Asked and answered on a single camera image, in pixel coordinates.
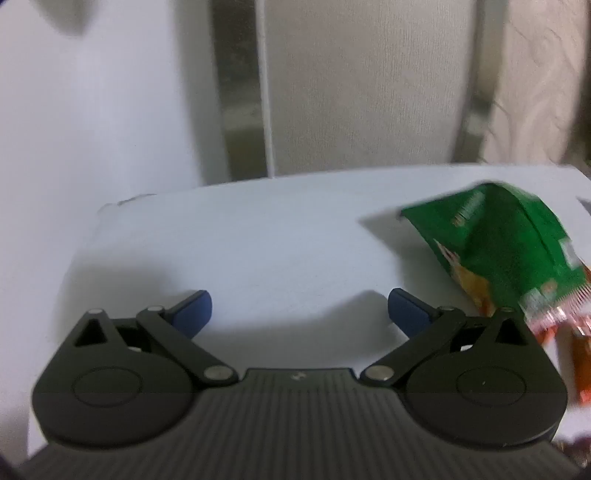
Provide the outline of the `long orange snack bar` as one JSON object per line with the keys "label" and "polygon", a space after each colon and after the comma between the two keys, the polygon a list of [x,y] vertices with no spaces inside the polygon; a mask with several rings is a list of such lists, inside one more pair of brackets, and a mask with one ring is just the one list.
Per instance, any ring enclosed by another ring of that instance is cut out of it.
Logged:
{"label": "long orange snack bar", "polygon": [[591,401],[591,354],[590,336],[574,331],[571,341],[574,383],[577,399],[581,405]]}

